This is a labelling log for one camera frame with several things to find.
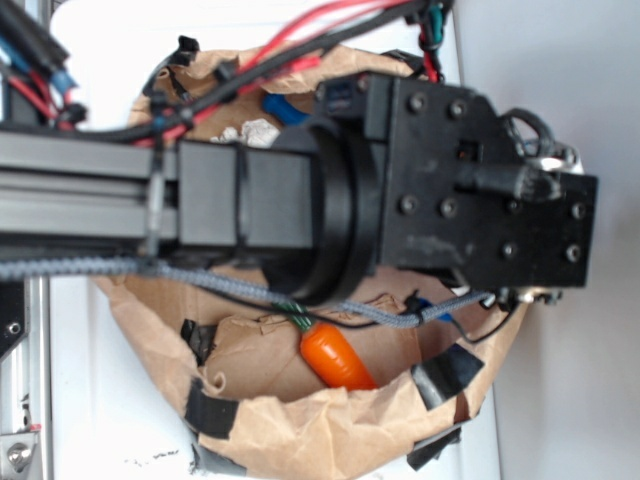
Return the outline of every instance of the blue object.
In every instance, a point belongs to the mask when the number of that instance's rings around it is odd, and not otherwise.
[[[436,43],[440,43],[442,42],[442,27],[444,26],[442,9],[434,5],[429,9],[429,16],[431,17],[431,27],[433,28],[433,40]]]
[[[11,44],[2,37],[0,37],[0,48],[4,50],[4,53],[7,54],[7,56],[11,60],[11,64],[15,68],[17,68],[24,74],[28,74],[31,71],[31,66],[24,59],[24,57],[20,55],[18,51],[15,48],[13,48]]]
[[[51,75],[51,85],[53,85],[53,88],[55,88],[60,95],[64,95],[76,86],[76,82],[73,81],[73,78],[71,78],[71,75],[69,75],[66,70],[60,69]]]
[[[433,307],[433,303],[431,303],[426,298],[420,297],[420,298],[418,298],[418,300],[420,301],[420,308],[421,309]],[[438,320],[440,320],[441,322],[452,322],[453,321],[453,317],[449,313],[443,313],[442,315],[440,315],[438,317]]]
[[[309,115],[301,112],[284,98],[284,95],[269,93],[262,101],[262,108],[285,125],[300,125]]]

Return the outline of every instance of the metal frame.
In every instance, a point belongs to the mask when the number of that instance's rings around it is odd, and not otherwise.
[[[51,1],[15,0],[48,27]],[[53,479],[49,281],[24,284],[24,336],[0,363],[0,479]]]

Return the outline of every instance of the gray braided cable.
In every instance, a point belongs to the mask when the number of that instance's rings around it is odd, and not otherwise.
[[[369,317],[375,322],[383,323],[391,327],[413,328],[430,322],[445,313],[473,305],[491,296],[492,294],[488,292],[469,292],[461,297],[454,297],[437,305],[433,305],[432,307],[423,308],[420,310],[420,314],[409,315],[394,315],[383,312],[370,305],[351,301],[342,302],[339,308],[364,317]]]
[[[17,260],[0,262],[0,281],[60,275],[122,275],[139,271],[140,261],[127,257]]]
[[[267,303],[290,303],[287,295],[272,292],[267,287],[244,280],[226,277],[206,270],[184,270],[166,262],[148,265],[143,259],[133,257],[84,257],[39,259],[0,262],[0,281],[17,281],[29,277],[60,275],[123,275],[144,273],[177,282],[221,292],[238,297],[251,298]],[[444,313],[466,307],[491,297],[488,292],[470,292],[438,305],[423,309],[420,314],[395,315],[362,303],[345,301],[337,308],[362,315],[376,323],[395,328],[413,328],[427,323]]]

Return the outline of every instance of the red wire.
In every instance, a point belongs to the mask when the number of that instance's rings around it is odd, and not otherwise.
[[[252,57],[247,63],[245,63],[244,65],[242,65],[239,69],[238,69],[238,73],[242,73],[245,72],[247,70],[250,70],[251,68],[255,67],[261,59],[263,59],[266,55],[268,55],[270,52],[272,52],[273,50],[277,49],[278,47],[280,47],[282,45],[282,43],[287,40],[293,33],[295,33],[297,30],[303,28],[304,26],[308,25],[310,22],[314,21],[316,18],[326,15],[328,13],[332,13],[335,12],[337,10],[340,9],[344,9],[344,8],[349,8],[349,7],[355,7],[358,5],[367,5],[367,8],[365,8],[364,10],[359,11],[358,13],[355,13],[353,15],[347,16],[346,18],[340,19],[334,23],[332,23],[331,25],[324,27],[322,29],[320,29],[319,32],[316,32],[313,35],[310,35],[307,38],[304,38],[303,40],[300,40],[297,43],[302,43],[302,42],[306,42],[308,41],[310,38],[314,38],[317,37],[318,35],[321,35],[323,33],[326,33],[329,30],[332,30],[334,28],[336,28],[337,26],[343,25],[351,20],[354,20],[358,17],[361,17],[362,15],[365,15],[367,13],[370,13],[372,11],[375,10],[379,10],[379,9],[383,9],[383,8],[389,8],[395,5],[399,5],[402,3],[407,3],[409,1],[412,0],[339,0],[339,1],[335,1],[332,3],[328,3],[325,5],[321,5],[319,7],[314,8],[313,10],[310,10],[306,13],[304,13],[303,15],[301,15],[300,17],[296,18],[295,20],[293,20],[292,22],[290,22],[289,24],[287,24],[282,30],[280,30],[280,32],[273,37],[268,43],[267,45],[265,45],[256,55],[254,55],[254,57]],[[286,65],[285,67],[283,67],[276,75],[271,76],[270,78],[264,78],[264,79],[260,79],[257,80],[249,85],[246,85],[242,88],[240,88],[238,90],[238,95],[242,95],[245,94],[251,90],[254,90],[255,88],[257,88],[259,85],[263,84],[263,83],[267,83],[269,81],[272,81],[273,79],[277,78],[278,76],[281,76],[285,73],[293,73],[293,72],[299,72],[302,70],[306,70],[308,68],[312,68],[317,66],[320,63],[321,59],[318,56],[313,56],[313,57],[304,57],[301,59],[297,59],[291,63],[289,63],[288,65]],[[198,125],[199,123],[201,123],[204,119],[206,119],[207,117],[209,117],[210,115],[212,115],[218,108],[220,107],[220,105],[212,105],[211,107],[208,107],[206,109],[204,109],[203,111],[199,112],[198,114],[196,114],[193,117],[193,124],[194,125]],[[169,130],[167,130],[166,132],[164,132],[163,134],[163,139],[165,141],[167,140],[175,140],[179,137],[181,137],[182,135],[184,135],[186,132],[188,131],[187,127],[185,125],[177,125]],[[134,145],[140,146],[140,147],[151,147],[153,146],[154,141],[151,138],[146,138],[146,139],[141,139],[138,140],[136,142],[134,142]]]
[[[17,77],[9,77],[8,81],[13,88],[20,92],[20,94],[26,98],[29,103],[36,107],[45,117],[50,120],[56,118],[56,116],[51,112],[49,106],[45,104],[45,102],[33,90],[31,90],[26,83]]]
[[[420,34],[420,41],[424,42],[424,38],[425,38],[425,33],[424,33],[424,27],[423,27],[422,33]],[[424,52],[423,65],[429,81],[431,83],[438,83],[438,80],[440,80],[438,71],[436,70],[436,67],[433,65],[433,61],[429,56],[429,52]]]
[[[324,33],[332,28],[335,28],[338,25],[342,25],[343,23],[346,23],[347,21],[357,18],[370,11],[378,10],[380,8],[388,8],[401,3],[407,3],[408,1],[411,1],[411,0],[339,0],[332,3],[327,3],[325,5],[320,5],[319,7],[316,7],[313,10],[310,10],[302,14],[301,16],[299,16],[298,18],[296,18],[295,20],[287,24],[253,58],[251,58],[245,65],[243,65],[239,71],[244,72],[256,66],[261,59],[263,59],[267,54],[269,54],[273,50],[277,49],[280,45],[282,45],[282,43],[285,40],[287,40],[293,33],[303,28],[304,26],[308,25],[318,17],[321,17],[328,13],[335,12],[343,8],[375,3],[375,6],[372,6],[371,8],[367,9],[365,12],[359,12],[346,19],[337,21],[330,27],[321,30],[321,33]]]
[[[432,83],[438,83],[439,76],[436,68],[433,66],[433,61],[427,52],[424,53],[424,68],[427,72],[427,77]]]
[[[42,98],[44,99],[45,103],[50,107],[53,106],[53,98],[51,98],[51,91],[49,90],[49,86],[44,81],[44,79],[34,71],[29,73],[29,77],[31,78],[36,88],[42,95]]]

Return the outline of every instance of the white wall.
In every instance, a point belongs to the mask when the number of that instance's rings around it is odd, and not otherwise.
[[[640,2],[459,0],[466,85],[600,177],[587,290],[536,307],[496,386],[504,480],[640,471]]]

